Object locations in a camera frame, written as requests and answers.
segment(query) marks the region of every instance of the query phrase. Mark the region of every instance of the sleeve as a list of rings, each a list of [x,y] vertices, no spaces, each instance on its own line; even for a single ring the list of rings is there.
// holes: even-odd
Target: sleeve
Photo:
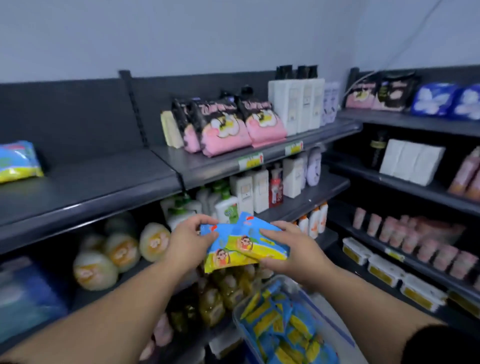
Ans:
[[[427,326],[405,345],[402,364],[470,363],[480,357],[480,340],[444,325]]]

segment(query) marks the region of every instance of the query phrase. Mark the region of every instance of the price label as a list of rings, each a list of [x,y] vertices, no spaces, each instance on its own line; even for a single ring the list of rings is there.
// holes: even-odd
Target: price label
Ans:
[[[285,147],[285,156],[291,156],[292,154],[300,153],[303,150],[303,141],[290,144]]]
[[[399,260],[400,262],[403,262],[405,260],[405,256],[402,254],[399,254],[397,252],[394,252],[393,250],[389,248],[385,248],[385,253],[387,253],[389,256],[392,258],[395,258],[396,260]]]
[[[264,163],[264,154],[255,153],[248,157],[243,157],[239,159],[239,168],[242,170],[249,170],[250,168],[255,168],[261,166]]]

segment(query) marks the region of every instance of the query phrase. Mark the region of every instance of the gray wall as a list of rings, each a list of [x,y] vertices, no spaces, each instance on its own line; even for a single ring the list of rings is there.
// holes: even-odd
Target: gray wall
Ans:
[[[436,0],[370,0],[358,27],[356,66],[377,70],[418,27]],[[480,1],[444,0],[389,69],[480,63]]]
[[[367,0],[3,1],[0,82],[353,64]]]

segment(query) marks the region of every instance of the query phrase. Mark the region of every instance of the finger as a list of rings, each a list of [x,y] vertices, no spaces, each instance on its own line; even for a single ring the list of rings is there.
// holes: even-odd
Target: finger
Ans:
[[[276,230],[267,230],[260,229],[260,233],[263,236],[266,236],[270,240],[275,240],[276,242],[293,246],[295,240],[298,239],[298,235],[288,231],[276,231]]]
[[[260,265],[279,274],[287,274],[288,262],[286,260],[264,258],[260,260]]]
[[[208,215],[196,214],[186,219],[185,224],[188,225],[190,228],[197,229],[197,227],[201,224],[216,225],[218,224],[218,220]]]
[[[291,222],[286,221],[274,221],[271,222],[272,225],[292,233],[301,232],[300,228],[297,225],[292,224]]]
[[[212,243],[218,238],[218,232],[217,231],[213,231],[209,234],[206,234],[204,236],[201,237],[202,239],[202,244],[205,245],[206,248],[210,247],[210,245],[212,245]]]

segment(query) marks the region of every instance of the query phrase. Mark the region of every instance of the cable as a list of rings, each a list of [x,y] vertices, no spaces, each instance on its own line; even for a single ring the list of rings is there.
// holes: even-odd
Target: cable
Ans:
[[[427,21],[430,19],[430,17],[433,15],[433,13],[437,10],[437,8],[440,6],[440,4],[443,2],[444,0],[437,0],[437,2],[432,6],[432,8],[428,11],[428,13],[423,17],[422,21],[420,22],[419,26],[417,27],[417,29],[412,33],[411,36],[409,36],[407,39],[405,39],[402,44],[400,44],[400,50],[395,53],[392,57],[390,57],[389,61],[387,61],[385,63],[385,66],[381,67],[379,70],[377,71],[372,71],[368,74],[366,74],[365,76],[359,78],[357,81],[355,81],[354,83],[352,83],[352,85],[348,88],[348,90],[343,94],[343,97],[345,97],[346,95],[348,95],[348,93],[350,92],[350,90],[357,84],[359,83],[360,81],[363,81],[365,78],[367,77],[370,77],[371,75],[377,73],[377,72],[380,72],[382,70],[385,70],[388,68],[388,66],[390,66],[390,64],[395,61],[398,57],[400,57],[402,55],[403,52],[405,52],[413,43],[413,41],[415,40],[415,38],[420,34],[420,32],[423,30],[424,26],[426,25]]]

